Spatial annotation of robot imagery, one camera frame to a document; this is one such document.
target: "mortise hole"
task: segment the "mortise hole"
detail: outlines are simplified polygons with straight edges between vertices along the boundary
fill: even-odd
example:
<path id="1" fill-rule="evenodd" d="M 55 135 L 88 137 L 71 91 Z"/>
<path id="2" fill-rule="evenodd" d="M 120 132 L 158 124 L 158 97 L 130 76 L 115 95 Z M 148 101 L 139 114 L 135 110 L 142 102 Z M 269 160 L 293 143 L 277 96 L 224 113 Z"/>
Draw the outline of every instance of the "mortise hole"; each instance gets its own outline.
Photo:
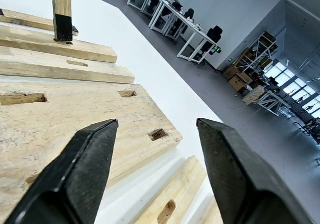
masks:
<path id="1" fill-rule="evenodd" d="M 67 60 L 66 62 L 69 63 L 69 64 L 74 64 L 74 65 L 79 65 L 79 66 L 88 67 L 88 65 L 87 65 L 86 63 L 76 62 L 76 61 L 72 61 L 72 60 Z"/>
<path id="2" fill-rule="evenodd" d="M 174 200 L 170 200 L 159 214 L 157 218 L 158 224 L 166 224 L 175 209 L 176 204 Z"/>
<path id="3" fill-rule="evenodd" d="M 136 97 L 136 96 L 138 96 L 136 94 L 136 92 L 133 90 L 122 90 L 122 91 L 119 91 L 119 94 L 121 95 L 121 97 Z"/>
<path id="4" fill-rule="evenodd" d="M 25 93 L 25 94 L 9 94 L 0 95 L 2 105 L 21 104 L 21 103 L 39 103 L 47 102 L 43 93 Z"/>
<path id="5" fill-rule="evenodd" d="M 167 133 L 162 128 L 154 130 L 153 132 L 149 133 L 149 137 L 152 141 L 155 141 L 164 136 L 167 136 Z"/>

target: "window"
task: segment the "window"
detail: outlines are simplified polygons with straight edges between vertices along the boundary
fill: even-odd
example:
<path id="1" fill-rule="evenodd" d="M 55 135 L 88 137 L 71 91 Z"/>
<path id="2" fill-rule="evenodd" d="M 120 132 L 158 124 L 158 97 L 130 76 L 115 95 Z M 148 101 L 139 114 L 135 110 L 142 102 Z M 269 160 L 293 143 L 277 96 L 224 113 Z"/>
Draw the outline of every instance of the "window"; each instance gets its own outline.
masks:
<path id="1" fill-rule="evenodd" d="M 281 63 L 278 62 L 272 69 L 270 69 L 264 75 L 268 78 L 270 78 L 270 77 L 276 78 L 285 69 L 286 69 L 286 67 L 284 67 Z"/>
<path id="2" fill-rule="evenodd" d="M 267 73 L 265 73 L 264 75 L 268 78 L 270 77 L 277 77 L 282 71 L 280 69 L 278 69 L 277 67 L 273 67 L 272 69 L 270 69 Z"/>
<path id="3" fill-rule="evenodd" d="M 311 114 L 314 118 L 320 117 L 320 110 Z"/>
<path id="4" fill-rule="evenodd" d="M 307 92 L 306 93 L 302 92 L 300 95 L 298 95 L 298 91 L 300 91 L 300 89 L 305 87 L 305 86 L 306 86 L 306 83 L 303 82 L 301 79 L 297 78 L 293 83 L 288 85 L 283 90 L 284 90 L 284 92 L 292 95 L 292 98 L 294 100 L 297 100 L 297 99 L 301 98 L 303 95 L 305 95 L 307 93 Z"/>
<path id="5" fill-rule="evenodd" d="M 306 86 L 302 90 L 300 90 L 299 92 L 292 95 L 292 98 L 294 100 L 297 100 L 297 99 L 303 97 L 303 100 L 305 100 L 306 98 L 310 97 L 314 93 L 315 93 L 315 91 L 312 88 L 310 88 L 309 86 Z"/>
<path id="6" fill-rule="evenodd" d="M 303 106 L 304 109 L 312 107 L 312 109 L 308 110 L 308 113 L 313 113 L 315 112 L 318 108 L 320 108 L 320 97 L 318 96 L 317 98 L 311 100 L 309 103 L 307 103 L 305 106 Z"/>
<path id="7" fill-rule="evenodd" d="M 278 82 L 278 86 L 282 86 L 285 82 L 291 79 L 295 74 L 290 70 L 286 69 L 283 73 L 281 73 L 275 80 Z"/>

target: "white wall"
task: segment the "white wall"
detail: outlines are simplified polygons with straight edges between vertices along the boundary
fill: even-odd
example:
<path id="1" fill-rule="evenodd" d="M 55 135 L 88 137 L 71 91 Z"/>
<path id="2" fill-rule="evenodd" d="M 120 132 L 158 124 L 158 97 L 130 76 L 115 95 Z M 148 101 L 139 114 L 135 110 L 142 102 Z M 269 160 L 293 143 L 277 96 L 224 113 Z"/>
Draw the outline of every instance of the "white wall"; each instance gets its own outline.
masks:
<path id="1" fill-rule="evenodd" d="M 222 62 L 219 69 L 227 68 L 230 63 L 229 58 L 233 61 L 247 48 L 256 38 L 264 31 L 276 36 L 276 44 L 279 47 L 278 51 L 272 58 L 277 58 L 279 54 L 284 51 L 285 46 L 285 32 L 286 29 L 286 5 L 284 0 L 281 0 L 266 17 L 250 32 L 250 34 L 238 45 L 237 48 Z"/>
<path id="2" fill-rule="evenodd" d="M 280 0 L 179 0 L 184 11 L 194 9 L 195 22 L 207 32 L 210 27 L 219 25 L 223 29 L 219 46 L 220 54 L 208 56 L 207 60 L 218 69 L 222 62 L 236 49 Z M 191 35 L 190 30 L 184 39 Z M 200 38 L 192 44 L 196 47 Z"/>

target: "office chair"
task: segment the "office chair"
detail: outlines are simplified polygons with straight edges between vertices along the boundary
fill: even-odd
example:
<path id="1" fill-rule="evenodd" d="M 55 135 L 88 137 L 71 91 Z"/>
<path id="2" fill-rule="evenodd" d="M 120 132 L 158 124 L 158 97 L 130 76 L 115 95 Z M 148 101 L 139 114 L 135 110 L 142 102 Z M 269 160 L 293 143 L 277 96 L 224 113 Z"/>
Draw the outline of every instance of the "office chair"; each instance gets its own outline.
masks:
<path id="1" fill-rule="evenodd" d="M 190 8 L 190 9 L 188 9 L 188 11 L 186 11 L 185 13 L 184 13 L 184 17 L 185 18 L 193 18 L 194 17 L 194 13 L 195 13 L 195 11 L 192 9 L 192 8 Z M 182 20 L 181 19 L 177 19 L 174 23 L 173 23 L 173 26 L 172 26 L 172 28 L 171 28 L 171 30 L 170 30 L 170 33 L 171 34 L 175 34 L 176 32 L 177 32 L 177 30 L 179 29 L 179 27 L 181 26 L 181 24 L 182 24 Z M 187 26 L 185 26 L 184 28 L 183 28 L 183 31 L 182 31 L 182 33 L 184 33 L 185 31 L 186 31 L 186 29 L 187 29 Z"/>
<path id="2" fill-rule="evenodd" d="M 216 25 L 214 28 L 210 28 L 206 34 L 210 39 L 212 39 L 213 42 L 217 43 L 221 39 L 222 31 L 223 31 L 222 28 Z M 205 42 L 200 49 L 202 53 L 197 53 L 194 56 L 194 59 L 201 59 L 203 54 L 207 52 L 211 47 L 212 47 L 212 43 L 210 43 L 209 41 Z"/>

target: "stacked wooden boards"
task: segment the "stacked wooden boards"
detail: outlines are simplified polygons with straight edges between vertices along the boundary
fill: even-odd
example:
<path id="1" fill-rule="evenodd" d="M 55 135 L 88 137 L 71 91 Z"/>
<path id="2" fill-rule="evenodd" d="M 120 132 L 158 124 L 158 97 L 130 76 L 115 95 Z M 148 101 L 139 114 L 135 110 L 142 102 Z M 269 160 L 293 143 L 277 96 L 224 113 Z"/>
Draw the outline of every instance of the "stacked wooden boards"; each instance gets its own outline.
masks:
<path id="1" fill-rule="evenodd" d="M 54 35 L 0 25 L 0 46 L 28 49 L 66 57 L 115 63 L 111 47 L 74 39 L 72 44 L 54 41 Z"/>
<path id="2" fill-rule="evenodd" d="M 108 186 L 182 139 L 140 85 L 2 83 L 0 102 L 2 220 L 28 189 L 28 179 L 83 127 L 118 119 Z"/>
<path id="3" fill-rule="evenodd" d="M 0 46 L 0 74 L 111 83 L 133 83 L 134 75 L 113 63 Z"/>
<path id="4" fill-rule="evenodd" d="M 212 200 L 205 208 L 201 217 L 196 221 L 197 224 L 224 224 L 219 207 L 216 200 L 212 197 Z"/>
<path id="5" fill-rule="evenodd" d="M 20 13 L 3 8 L 0 8 L 0 21 L 20 24 L 28 27 L 41 28 L 50 31 L 55 30 L 52 19 L 33 16 L 27 13 Z M 73 35 L 78 35 L 78 31 L 74 26 L 72 27 L 72 32 Z"/>
<path id="6" fill-rule="evenodd" d="M 110 47 L 0 26 L 0 75 L 100 81 L 83 84 L 0 84 L 0 220 L 74 133 L 117 118 L 107 187 L 182 139 L 134 76 L 114 64 Z M 206 173 L 189 158 L 132 223 L 179 223 Z"/>
<path id="7" fill-rule="evenodd" d="M 181 223 L 205 177 L 196 157 L 188 158 L 131 223 Z"/>

